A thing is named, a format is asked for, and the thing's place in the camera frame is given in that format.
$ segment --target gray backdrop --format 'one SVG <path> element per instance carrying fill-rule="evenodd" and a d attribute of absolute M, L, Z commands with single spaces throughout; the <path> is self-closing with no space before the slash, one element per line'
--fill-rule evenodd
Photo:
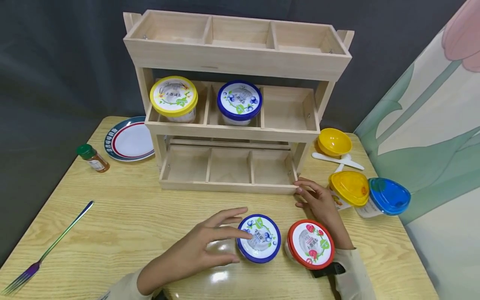
<path fill-rule="evenodd" d="M 322 127 L 352 132 L 464 0 L 0 0 L 0 265 L 100 121 L 143 114 L 123 11 L 198 12 L 356 31 Z M 316 82 L 157 70 L 195 80 Z"/>

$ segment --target blue lid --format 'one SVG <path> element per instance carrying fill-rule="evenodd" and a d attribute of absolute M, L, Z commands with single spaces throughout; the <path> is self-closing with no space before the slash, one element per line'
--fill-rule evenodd
<path fill-rule="evenodd" d="M 368 179 L 370 199 L 384 214 L 396 216 L 407 210 L 410 192 L 402 185 L 386 178 Z"/>
<path fill-rule="evenodd" d="M 220 112 L 234 121 L 253 119 L 262 108 L 263 97 L 253 84 L 243 81 L 230 81 L 218 91 L 216 103 Z"/>
<path fill-rule="evenodd" d="M 253 235 L 251 240 L 237 239 L 240 252 L 249 261 L 264 264 L 271 261 L 282 245 L 280 231 L 267 216 L 255 214 L 243 219 L 239 229 Z"/>

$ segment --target yogurt cup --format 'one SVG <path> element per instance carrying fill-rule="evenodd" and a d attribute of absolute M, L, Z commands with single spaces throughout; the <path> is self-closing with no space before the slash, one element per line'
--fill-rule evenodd
<path fill-rule="evenodd" d="M 187 78 L 165 77 L 150 90 L 153 108 L 170 122 L 192 123 L 195 121 L 198 102 L 197 89 Z"/>
<path fill-rule="evenodd" d="M 260 214 L 250 215 L 243 219 L 238 228 L 253 235 L 251 240 L 237 239 L 237 246 L 246 259 L 264 264 L 276 256 L 282 239 L 272 219 Z"/>
<path fill-rule="evenodd" d="M 284 246 L 290 259 L 310 270 L 327 267 L 335 254 L 330 233 L 313 220 L 300 220 L 293 224 Z"/>
<path fill-rule="evenodd" d="M 362 173 L 341 171 L 328 178 L 328 189 L 332 193 L 336 208 L 361 207 L 368 202 L 368 180 Z"/>
<path fill-rule="evenodd" d="M 253 84 L 230 81 L 218 91 L 216 103 L 226 125 L 247 126 L 262 108 L 262 94 Z"/>
<path fill-rule="evenodd" d="M 386 178 L 368 179 L 370 197 L 362 207 L 355 207 L 362 218 L 378 215 L 397 216 L 407 210 L 410 192 L 402 185 Z"/>

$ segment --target plate blue rim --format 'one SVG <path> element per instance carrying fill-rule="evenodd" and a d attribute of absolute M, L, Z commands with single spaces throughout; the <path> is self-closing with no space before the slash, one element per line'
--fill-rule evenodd
<path fill-rule="evenodd" d="M 278 251 L 280 250 L 280 248 L 282 247 L 282 237 L 281 237 L 281 234 L 280 234 L 280 230 L 278 229 L 278 226 L 276 225 L 276 223 L 270 219 L 269 217 L 265 216 L 265 215 L 262 215 L 262 214 L 253 214 L 253 215 L 249 215 L 249 216 L 246 216 L 245 218 L 243 218 L 243 220 L 240 222 L 239 226 L 238 226 L 238 229 L 241 229 L 241 227 L 243 226 L 243 224 L 250 218 L 252 217 L 262 217 L 262 218 L 265 218 L 267 220 L 270 221 L 270 223 L 273 224 L 277 234 L 278 234 L 278 244 L 277 244 L 277 247 L 275 249 L 275 251 L 272 253 L 272 255 L 268 256 L 268 257 L 265 257 L 265 258 L 256 258 L 256 257 L 253 257 L 251 256 L 250 254 L 248 254 L 245 249 L 243 248 L 243 246 L 241 245 L 241 239 L 237 239 L 237 246 L 240 250 L 240 252 L 249 260 L 249 261 L 252 261 L 254 263 L 257 263 L 257 264 L 265 264 L 269 261 L 271 261 L 272 259 L 275 258 L 275 256 L 278 254 Z"/>
<path fill-rule="evenodd" d="M 107 134 L 105 135 L 105 139 L 103 141 L 103 147 L 105 148 L 105 151 L 107 154 L 116 160 L 119 161 L 138 161 L 145 159 L 147 157 L 152 156 L 155 151 L 152 149 L 152 151 L 142 155 L 142 156 L 136 156 L 136 157 L 124 157 L 119 155 L 117 152 L 112 147 L 112 141 L 115 138 L 115 135 L 124 127 L 127 127 L 131 125 L 132 123 L 145 123 L 145 116 L 137 116 L 137 117 L 132 117 L 126 120 L 123 120 L 122 122 L 118 123 L 117 125 L 113 126 L 112 129 L 110 129 Z"/>

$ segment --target white sleeve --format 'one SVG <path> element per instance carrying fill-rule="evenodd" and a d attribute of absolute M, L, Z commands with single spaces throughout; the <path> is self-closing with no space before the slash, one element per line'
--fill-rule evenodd
<path fill-rule="evenodd" d="M 336 289 L 342 300 L 376 299 L 367 269 L 357 249 L 336 249 L 334 261 L 345 268 L 345 273 L 335 275 Z"/>
<path fill-rule="evenodd" d="M 98 300 L 151 300 L 152 295 L 144 296 L 138 291 L 137 279 L 141 270 L 127 274 Z"/>

